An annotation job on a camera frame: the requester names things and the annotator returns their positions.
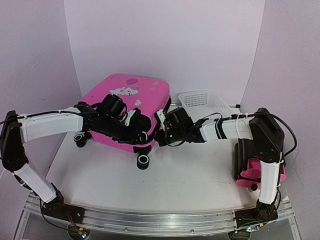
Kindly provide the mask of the pink hard-shell suitcase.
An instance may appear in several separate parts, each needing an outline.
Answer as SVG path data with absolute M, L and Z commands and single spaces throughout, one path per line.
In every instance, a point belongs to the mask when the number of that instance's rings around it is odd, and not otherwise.
M 112 74 L 89 91 L 80 101 L 86 103 L 86 109 L 81 111 L 90 117 L 85 120 L 83 130 L 74 138 L 79 148 L 92 139 L 123 151 L 137 155 L 136 165 L 145 170 L 149 167 L 149 153 L 156 144 L 155 135 L 161 125 L 156 120 L 155 113 L 171 104 L 170 86 L 167 82 L 155 78 L 133 76 L 127 74 Z M 138 116 L 147 116 L 151 121 L 151 129 L 146 133 L 147 140 L 138 144 L 128 144 L 114 141 L 111 137 L 100 133 L 103 120 L 109 118 L 122 122 L 125 112 L 138 108 Z

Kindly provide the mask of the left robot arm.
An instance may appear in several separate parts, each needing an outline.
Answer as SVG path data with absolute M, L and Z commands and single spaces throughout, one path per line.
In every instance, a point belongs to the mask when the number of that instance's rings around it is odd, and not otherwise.
M 11 110 L 1 121 L 0 158 L 2 166 L 21 180 L 47 205 L 57 219 L 67 214 L 60 191 L 38 173 L 26 154 L 24 145 L 38 139 L 67 133 L 86 136 L 91 132 L 121 144 L 140 145 L 149 140 L 151 120 L 135 107 L 127 108 L 118 96 L 108 94 L 102 102 L 80 101 L 74 106 L 31 114 Z

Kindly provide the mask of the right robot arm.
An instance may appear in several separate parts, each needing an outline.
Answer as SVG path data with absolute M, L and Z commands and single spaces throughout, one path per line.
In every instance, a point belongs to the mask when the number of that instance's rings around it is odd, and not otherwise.
M 161 147 L 226 139 L 251 140 L 261 166 L 258 206 L 252 209 L 251 216 L 255 221 L 262 222 L 272 212 L 271 206 L 276 200 L 280 182 L 280 165 L 296 149 L 297 138 L 286 122 L 266 108 L 259 108 L 251 114 L 213 116 L 210 114 L 192 121 L 182 107 L 170 112 L 160 109 L 155 113 L 155 118 L 161 130 L 155 140 Z

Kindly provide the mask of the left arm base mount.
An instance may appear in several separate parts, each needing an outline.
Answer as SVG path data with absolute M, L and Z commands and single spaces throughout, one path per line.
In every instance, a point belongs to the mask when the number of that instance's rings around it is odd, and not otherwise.
M 45 216 L 74 224 L 81 224 L 85 215 L 85 209 L 83 207 L 66 204 L 62 200 L 52 200 L 48 203 L 44 202 L 40 209 Z

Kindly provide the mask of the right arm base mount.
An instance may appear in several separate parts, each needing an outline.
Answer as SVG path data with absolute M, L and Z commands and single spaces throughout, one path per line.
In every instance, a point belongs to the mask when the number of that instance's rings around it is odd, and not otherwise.
M 249 208 L 237 210 L 234 219 L 236 221 L 236 228 L 241 229 L 277 220 L 278 213 L 276 210 L 267 211 L 266 209 Z

